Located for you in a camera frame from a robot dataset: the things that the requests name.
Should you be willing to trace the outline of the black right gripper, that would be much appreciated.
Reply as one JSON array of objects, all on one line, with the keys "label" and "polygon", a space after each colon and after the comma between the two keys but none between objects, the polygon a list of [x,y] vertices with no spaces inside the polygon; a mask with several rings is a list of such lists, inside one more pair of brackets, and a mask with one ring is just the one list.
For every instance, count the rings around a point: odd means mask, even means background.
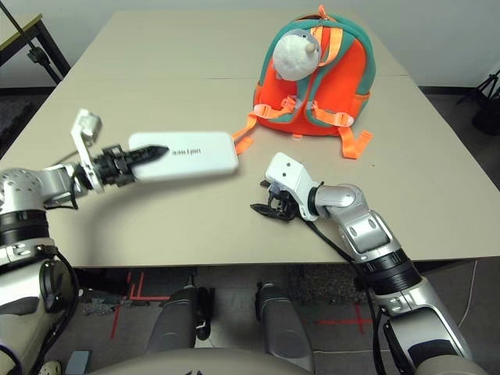
[{"label": "black right gripper", "polygon": [[278,184],[271,184],[267,204],[251,204],[251,208],[259,214],[275,220],[290,222],[300,215],[298,203],[289,191]]}]

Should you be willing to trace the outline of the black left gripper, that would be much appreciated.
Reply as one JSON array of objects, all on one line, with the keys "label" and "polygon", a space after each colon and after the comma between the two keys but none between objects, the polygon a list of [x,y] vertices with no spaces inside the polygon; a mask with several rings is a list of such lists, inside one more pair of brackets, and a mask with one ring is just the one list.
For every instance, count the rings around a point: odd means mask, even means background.
[{"label": "black left gripper", "polygon": [[134,182],[133,166],[152,163],[168,151],[166,146],[147,145],[125,152],[120,145],[113,145],[102,149],[102,153],[93,158],[93,163],[103,185],[122,187]]}]

